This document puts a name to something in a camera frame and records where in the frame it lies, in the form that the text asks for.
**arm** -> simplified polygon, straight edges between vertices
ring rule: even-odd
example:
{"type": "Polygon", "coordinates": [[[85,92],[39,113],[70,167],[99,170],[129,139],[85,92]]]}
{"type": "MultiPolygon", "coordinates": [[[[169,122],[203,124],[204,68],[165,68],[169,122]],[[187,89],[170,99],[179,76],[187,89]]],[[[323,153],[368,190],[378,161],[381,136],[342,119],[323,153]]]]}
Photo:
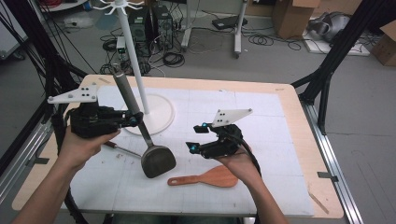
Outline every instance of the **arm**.
{"type": "Polygon", "coordinates": [[[234,155],[218,158],[227,168],[247,186],[259,213],[260,221],[264,223],[288,223],[271,192],[262,182],[256,167],[244,149],[239,149],[234,155]]]}
{"type": "Polygon", "coordinates": [[[104,142],[119,133],[82,139],[67,127],[58,159],[12,223],[52,223],[77,171],[100,151],[104,142]]]}

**wooden spatula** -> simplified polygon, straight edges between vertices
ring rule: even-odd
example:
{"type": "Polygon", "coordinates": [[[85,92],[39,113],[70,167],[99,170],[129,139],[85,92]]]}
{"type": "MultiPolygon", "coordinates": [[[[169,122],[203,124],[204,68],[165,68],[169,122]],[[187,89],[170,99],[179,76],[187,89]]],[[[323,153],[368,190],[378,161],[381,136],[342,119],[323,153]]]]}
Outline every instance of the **wooden spatula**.
{"type": "Polygon", "coordinates": [[[238,178],[227,167],[220,165],[202,175],[186,175],[168,179],[169,186],[196,184],[198,182],[222,188],[230,188],[236,185],[238,178]]]}

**cardboard box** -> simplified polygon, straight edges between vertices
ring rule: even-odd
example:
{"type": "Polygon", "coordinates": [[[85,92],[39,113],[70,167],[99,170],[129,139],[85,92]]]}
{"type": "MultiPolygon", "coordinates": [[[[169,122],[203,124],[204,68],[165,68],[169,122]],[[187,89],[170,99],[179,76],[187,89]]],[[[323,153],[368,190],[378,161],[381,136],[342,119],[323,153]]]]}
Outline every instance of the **cardboard box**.
{"type": "Polygon", "coordinates": [[[396,66],[396,21],[381,27],[384,35],[372,48],[372,54],[385,66],[396,66]]]}
{"type": "Polygon", "coordinates": [[[248,0],[245,14],[250,16],[270,17],[272,15],[273,9],[274,6],[253,4],[253,0],[248,0]]]}
{"type": "Polygon", "coordinates": [[[353,15],[361,4],[361,0],[321,0],[318,8],[315,8],[313,16],[320,16],[324,12],[339,11],[347,15],[353,15]]]}
{"type": "Polygon", "coordinates": [[[276,33],[284,38],[300,38],[320,0],[277,0],[272,19],[276,33]]]}

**hand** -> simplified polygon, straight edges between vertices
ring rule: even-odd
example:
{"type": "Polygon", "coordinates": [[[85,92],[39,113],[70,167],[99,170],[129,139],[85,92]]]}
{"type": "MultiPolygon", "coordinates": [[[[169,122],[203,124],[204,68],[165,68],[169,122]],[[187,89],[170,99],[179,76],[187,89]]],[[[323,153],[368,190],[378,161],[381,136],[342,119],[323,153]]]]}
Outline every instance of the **hand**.
{"type": "Polygon", "coordinates": [[[70,126],[68,126],[66,128],[64,142],[62,143],[61,153],[56,162],[67,170],[78,171],[84,167],[85,162],[90,157],[100,151],[103,143],[114,138],[119,133],[120,130],[115,133],[84,139],[72,133],[70,126]]]}
{"type": "Polygon", "coordinates": [[[262,181],[259,172],[243,147],[240,147],[232,156],[220,157],[216,160],[225,165],[233,175],[245,184],[256,179],[262,181]]]}

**gray floor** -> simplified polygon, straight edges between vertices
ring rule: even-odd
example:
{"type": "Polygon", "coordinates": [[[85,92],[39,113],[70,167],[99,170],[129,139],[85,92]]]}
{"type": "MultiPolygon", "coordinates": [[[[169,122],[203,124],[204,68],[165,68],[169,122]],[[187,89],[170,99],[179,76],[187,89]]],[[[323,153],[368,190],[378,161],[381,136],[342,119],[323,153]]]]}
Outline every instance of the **gray floor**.
{"type": "MultiPolygon", "coordinates": [[[[103,16],[98,11],[90,14],[94,22],[103,16]]],[[[212,19],[213,16],[208,15],[197,19],[194,25],[209,26],[212,19]]],[[[271,26],[268,19],[247,19],[247,28],[271,26]]],[[[98,71],[106,57],[99,37],[118,27],[117,23],[110,23],[103,30],[93,26],[73,31],[68,36],[98,71]]],[[[291,83],[314,72],[325,58],[325,55],[308,53],[303,43],[300,43],[301,50],[292,50],[280,42],[267,47],[253,45],[243,37],[243,52],[236,60],[232,37],[203,30],[194,30],[191,36],[191,51],[184,53],[185,64],[179,68],[161,67],[167,77],[291,83]]],[[[75,66],[93,73],[69,45],[66,47],[75,66]]],[[[0,67],[2,155],[38,107],[43,89],[28,60],[2,62],[0,67]]],[[[149,74],[163,77],[158,70],[149,74]]],[[[347,56],[332,79],[327,133],[364,223],[395,223],[396,220],[395,83],[396,68],[383,66],[372,55],[347,56]]],[[[11,203],[28,173],[29,168],[26,168],[0,205],[2,222],[8,223],[17,214],[11,203]]],[[[100,223],[103,215],[88,214],[86,217],[91,223],[100,223]]],[[[343,219],[302,218],[291,218],[290,222],[346,223],[343,219]]],[[[72,223],[72,219],[61,213],[56,223],[72,223]]]]}

